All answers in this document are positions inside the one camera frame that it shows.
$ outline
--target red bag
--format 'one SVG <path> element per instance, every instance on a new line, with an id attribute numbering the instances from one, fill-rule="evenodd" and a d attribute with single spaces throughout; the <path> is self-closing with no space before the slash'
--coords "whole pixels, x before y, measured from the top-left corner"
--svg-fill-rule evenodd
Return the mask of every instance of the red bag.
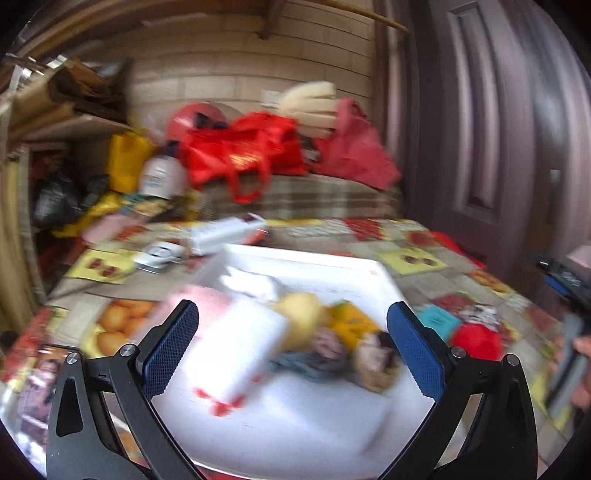
<path id="1" fill-rule="evenodd" d="M 260 198 L 271 174 L 306 175 L 296 121 L 270 113 L 251 113 L 227 130 L 189 130 L 178 148 L 178 158 L 189 170 L 195 188 L 208 181 L 228 181 L 232 198 L 247 205 Z M 259 187 L 240 192 L 240 173 L 258 172 Z"/>
<path id="2" fill-rule="evenodd" d="M 368 122 L 352 98 L 337 107 L 336 130 L 326 140 L 317 139 L 320 164 L 315 173 L 353 180 L 379 190 L 388 190 L 402 175 L 384 150 L 378 131 Z"/>

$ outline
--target white tray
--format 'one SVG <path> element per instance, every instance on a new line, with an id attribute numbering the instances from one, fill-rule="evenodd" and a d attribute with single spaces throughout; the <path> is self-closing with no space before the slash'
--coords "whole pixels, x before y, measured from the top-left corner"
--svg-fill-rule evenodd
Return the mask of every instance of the white tray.
<path id="1" fill-rule="evenodd" d="M 298 291 L 315 293 L 325 305 L 349 300 L 386 329 L 391 304 L 403 300 L 384 267 L 360 258 L 274 248 L 227 245 L 197 274 L 194 283 L 224 290 L 218 278 L 231 265 L 279 278 Z M 352 455 L 338 442 L 309 435 L 309 425 L 287 422 L 265 403 L 264 387 L 227 417 L 211 415 L 181 368 L 152 403 L 185 453 L 197 465 L 245 478 L 358 480 L 375 478 L 411 439 L 433 405 L 406 367 L 386 394 L 384 422 L 369 446 Z"/>

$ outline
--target pink plastic bag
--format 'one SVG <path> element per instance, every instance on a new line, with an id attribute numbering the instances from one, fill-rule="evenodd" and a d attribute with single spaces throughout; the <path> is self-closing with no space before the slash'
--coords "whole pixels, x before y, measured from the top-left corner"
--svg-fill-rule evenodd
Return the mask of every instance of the pink plastic bag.
<path id="1" fill-rule="evenodd" d="M 336 130 L 326 140 L 317 139 L 320 164 L 314 172 L 353 180 L 379 190 L 388 190 L 402 175 L 384 150 L 378 131 L 369 123 L 352 98 L 337 107 Z"/>

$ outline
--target blue gripper pad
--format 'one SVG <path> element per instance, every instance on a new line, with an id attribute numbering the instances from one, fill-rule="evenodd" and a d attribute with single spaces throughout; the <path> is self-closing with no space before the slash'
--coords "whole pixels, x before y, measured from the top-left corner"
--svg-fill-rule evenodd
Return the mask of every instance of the blue gripper pad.
<path id="1" fill-rule="evenodd" d="M 153 327 L 139 343 L 135 367 L 143 379 L 147 400 L 164 392 L 198 326 L 197 306 L 183 300 L 162 325 Z"/>
<path id="2" fill-rule="evenodd" d="M 423 326 L 403 301 L 390 305 L 387 325 L 423 395 L 439 401 L 452 371 L 447 345 L 435 330 Z"/>

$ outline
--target metal screw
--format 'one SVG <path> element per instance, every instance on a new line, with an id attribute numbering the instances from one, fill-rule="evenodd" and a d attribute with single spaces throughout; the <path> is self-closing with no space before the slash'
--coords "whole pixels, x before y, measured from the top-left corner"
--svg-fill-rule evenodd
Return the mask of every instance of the metal screw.
<path id="1" fill-rule="evenodd" d="M 135 345 L 132 345 L 131 343 L 128 343 L 127 345 L 122 346 L 121 350 L 119 350 L 119 353 L 121 354 L 121 356 L 130 356 L 134 352 L 135 352 Z"/>
<path id="2" fill-rule="evenodd" d="M 453 346 L 452 355 L 456 358 L 464 358 L 466 356 L 466 351 L 461 346 Z"/>
<path id="3" fill-rule="evenodd" d="M 509 362 L 509 365 L 513 365 L 514 367 L 519 365 L 519 358 L 517 358 L 517 355 L 513 355 L 512 353 L 507 355 L 507 361 Z"/>
<path id="4" fill-rule="evenodd" d="M 79 358 L 80 354 L 78 352 L 72 352 L 70 355 L 66 357 L 66 362 L 70 365 L 75 364 Z"/>

